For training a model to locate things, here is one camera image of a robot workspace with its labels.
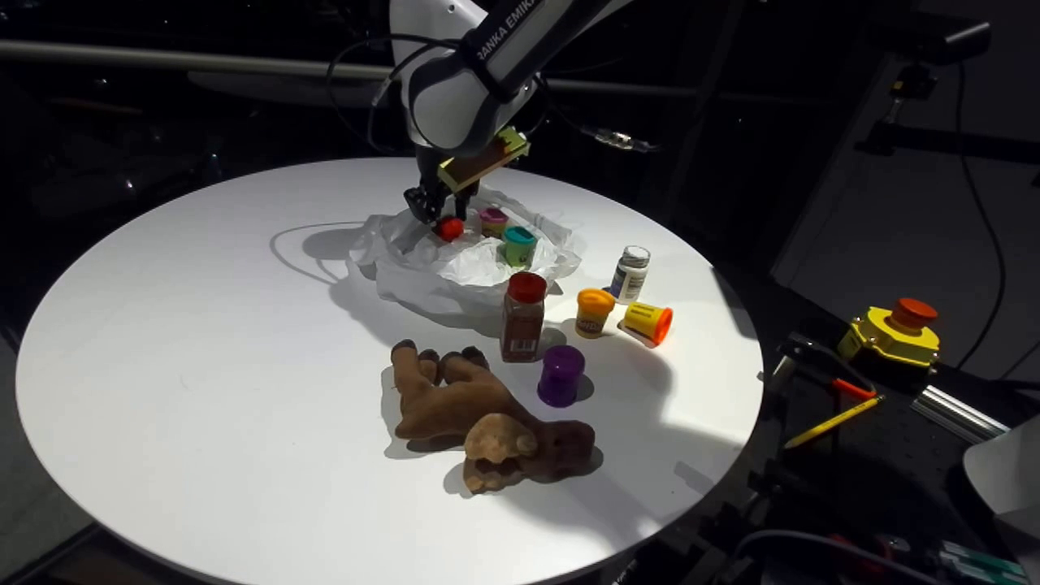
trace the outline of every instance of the white round table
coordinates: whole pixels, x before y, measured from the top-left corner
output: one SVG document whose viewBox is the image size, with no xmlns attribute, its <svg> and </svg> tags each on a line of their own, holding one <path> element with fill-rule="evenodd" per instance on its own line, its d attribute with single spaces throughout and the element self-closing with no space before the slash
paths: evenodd
<svg viewBox="0 0 1040 585">
<path fill-rule="evenodd" d="M 496 585 L 577 572 L 700 503 L 759 408 L 759 343 L 716 268 L 677 233 L 531 172 L 483 179 L 589 240 L 547 325 L 577 343 L 595 392 L 536 400 L 538 364 L 496 337 L 341 289 L 337 238 L 404 210 L 408 160 L 244 175 L 176 198 L 90 248 L 37 309 L 15 404 L 46 470 L 101 527 L 207 579 L 264 585 Z M 677 309 L 648 347 L 608 322 L 574 337 L 574 292 L 651 248 L 648 302 Z M 462 448 L 394 439 L 390 343 L 480 347 L 542 420 L 585 420 L 603 464 L 468 498 Z"/>
</svg>

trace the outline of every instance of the purple cup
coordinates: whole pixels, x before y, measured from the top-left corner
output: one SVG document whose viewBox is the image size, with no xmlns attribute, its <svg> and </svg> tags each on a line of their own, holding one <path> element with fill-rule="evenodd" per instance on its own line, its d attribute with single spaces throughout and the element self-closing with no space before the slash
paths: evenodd
<svg viewBox="0 0 1040 585">
<path fill-rule="evenodd" d="M 573 343 L 555 343 L 542 354 L 538 400 L 573 407 L 581 392 L 585 354 Z"/>
</svg>

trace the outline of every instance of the orange cup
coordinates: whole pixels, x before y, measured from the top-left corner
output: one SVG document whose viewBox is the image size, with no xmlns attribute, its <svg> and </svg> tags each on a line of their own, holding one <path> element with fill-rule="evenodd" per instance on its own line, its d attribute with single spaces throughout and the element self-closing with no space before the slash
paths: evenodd
<svg viewBox="0 0 1040 585">
<path fill-rule="evenodd" d="M 674 309 L 635 302 L 628 306 L 621 328 L 659 343 L 674 328 Z"/>
<path fill-rule="evenodd" d="M 574 332 L 577 333 L 600 333 L 608 316 L 614 313 L 614 296 L 603 289 L 581 289 L 577 292 L 577 317 L 574 317 Z"/>
</svg>

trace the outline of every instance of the brown teddy bear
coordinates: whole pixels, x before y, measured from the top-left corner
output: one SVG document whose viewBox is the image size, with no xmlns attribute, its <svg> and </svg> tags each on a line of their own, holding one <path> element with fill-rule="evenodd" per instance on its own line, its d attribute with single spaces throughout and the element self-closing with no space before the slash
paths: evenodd
<svg viewBox="0 0 1040 585">
<path fill-rule="evenodd" d="M 486 370 L 477 347 L 416 352 L 399 342 L 390 352 L 399 392 L 395 434 L 416 452 L 466 446 L 468 490 L 500 490 L 523 477 L 558 482 L 598 469 L 595 429 L 585 422 L 542 422 Z"/>
</svg>

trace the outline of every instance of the yellow object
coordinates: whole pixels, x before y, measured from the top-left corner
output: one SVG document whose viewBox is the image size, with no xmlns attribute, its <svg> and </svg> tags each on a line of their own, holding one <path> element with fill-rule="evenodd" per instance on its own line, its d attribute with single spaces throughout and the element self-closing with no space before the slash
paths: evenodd
<svg viewBox="0 0 1040 585">
<path fill-rule="evenodd" d="M 939 333 L 915 316 L 914 298 L 900 298 L 897 309 L 871 306 L 867 316 L 850 317 L 838 354 L 850 359 L 864 347 L 910 366 L 933 366 L 939 358 Z"/>
<path fill-rule="evenodd" d="M 864 400 L 864 404 L 859 404 L 859 407 L 850 407 L 850 408 L 842 408 L 842 411 L 829 415 L 824 422 L 820 422 L 820 424 L 812 424 L 812 429 L 806 429 L 806 432 L 792 434 L 790 442 L 784 442 L 784 448 L 806 446 L 806 442 L 812 442 L 812 439 L 820 439 L 820 434 L 824 434 L 824 432 L 833 432 L 833 429 L 838 429 L 838 424 L 850 422 L 855 415 L 860 415 L 860 411 L 875 408 L 878 404 L 881 404 L 881 396 L 871 396 L 871 400 Z"/>
<path fill-rule="evenodd" d="M 475 185 L 480 175 L 521 160 L 531 151 L 525 135 L 518 126 L 500 130 L 483 151 L 475 156 L 453 156 L 443 162 L 438 179 L 462 191 Z"/>
<path fill-rule="evenodd" d="M 581 289 L 577 292 L 577 317 L 574 317 L 577 333 L 600 333 L 611 313 L 614 313 L 611 292 Z"/>
<path fill-rule="evenodd" d="M 621 328 L 659 343 L 674 328 L 674 309 L 635 302 L 628 306 Z"/>
</svg>

